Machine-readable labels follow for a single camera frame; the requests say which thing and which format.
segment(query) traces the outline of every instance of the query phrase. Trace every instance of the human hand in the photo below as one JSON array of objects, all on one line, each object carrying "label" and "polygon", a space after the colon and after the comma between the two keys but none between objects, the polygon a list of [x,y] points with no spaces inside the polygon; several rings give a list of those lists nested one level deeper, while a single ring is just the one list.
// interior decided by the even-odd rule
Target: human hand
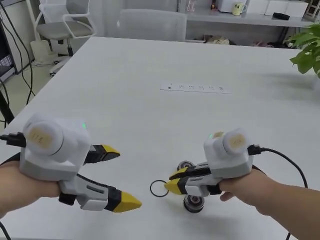
[{"label": "human hand", "polygon": [[277,186],[277,182],[269,178],[263,172],[252,169],[252,172],[239,178],[224,179],[219,186],[225,192],[220,199],[223,202],[237,197],[242,202],[254,206],[264,214],[260,206],[263,206]]},{"label": "human hand", "polygon": [[22,174],[17,161],[0,166],[0,218],[39,198],[56,198],[59,194],[57,182],[40,181]]}]

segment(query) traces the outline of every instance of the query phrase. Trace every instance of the white countertop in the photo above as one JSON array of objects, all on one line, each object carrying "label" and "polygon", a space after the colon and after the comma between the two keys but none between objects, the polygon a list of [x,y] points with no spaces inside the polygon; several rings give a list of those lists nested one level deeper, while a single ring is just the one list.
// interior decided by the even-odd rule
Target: white countertop
[{"label": "white countertop", "polygon": [[[320,101],[289,58],[296,50],[91,38],[16,117],[6,132],[21,130],[36,112],[86,119],[94,144],[122,156],[86,165],[81,174],[142,201],[140,209],[90,212],[41,199],[2,222],[14,238],[123,240],[270,240],[286,231],[237,199],[207,197],[199,214],[183,197],[156,198],[156,179],[167,180],[183,160],[205,161],[209,133],[243,127],[256,144],[291,157],[309,186],[320,190]],[[163,83],[225,87],[232,94],[161,91]],[[18,149],[0,145],[1,161]],[[299,173],[269,153],[254,162],[269,176],[302,186]]]}]

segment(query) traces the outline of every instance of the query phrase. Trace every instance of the white power strip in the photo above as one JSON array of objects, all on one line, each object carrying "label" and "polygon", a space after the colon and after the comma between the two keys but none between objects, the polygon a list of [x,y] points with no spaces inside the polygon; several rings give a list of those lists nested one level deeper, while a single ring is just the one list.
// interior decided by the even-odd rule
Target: white power strip
[{"label": "white power strip", "polygon": [[194,84],[177,84],[177,83],[164,83],[161,85],[160,90],[198,92],[198,93],[210,93],[210,94],[231,94],[231,92],[226,90],[224,87],[194,85]]}]

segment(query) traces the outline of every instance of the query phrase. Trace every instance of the white shelf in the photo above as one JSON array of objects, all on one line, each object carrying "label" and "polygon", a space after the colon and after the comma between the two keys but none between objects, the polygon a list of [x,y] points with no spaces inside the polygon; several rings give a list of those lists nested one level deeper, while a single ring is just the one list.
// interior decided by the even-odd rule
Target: white shelf
[{"label": "white shelf", "polygon": [[272,16],[260,15],[256,13],[243,13],[234,16],[231,13],[219,12],[210,9],[195,9],[195,12],[186,12],[188,21],[227,23],[227,24],[248,24],[264,26],[281,26],[304,28],[313,22],[299,17],[290,17],[289,20],[273,19]]}]

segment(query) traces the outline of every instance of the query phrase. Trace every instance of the cable connector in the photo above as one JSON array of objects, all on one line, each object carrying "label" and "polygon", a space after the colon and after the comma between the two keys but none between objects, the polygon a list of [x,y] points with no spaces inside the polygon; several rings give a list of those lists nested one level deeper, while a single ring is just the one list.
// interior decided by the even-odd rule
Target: cable connector
[{"label": "cable connector", "polygon": [[25,148],[27,145],[26,138],[22,132],[0,135],[0,140],[6,141],[7,145],[20,148]]},{"label": "cable connector", "polygon": [[260,147],[260,145],[250,145],[247,150],[249,156],[259,155],[263,152],[263,149]]}]

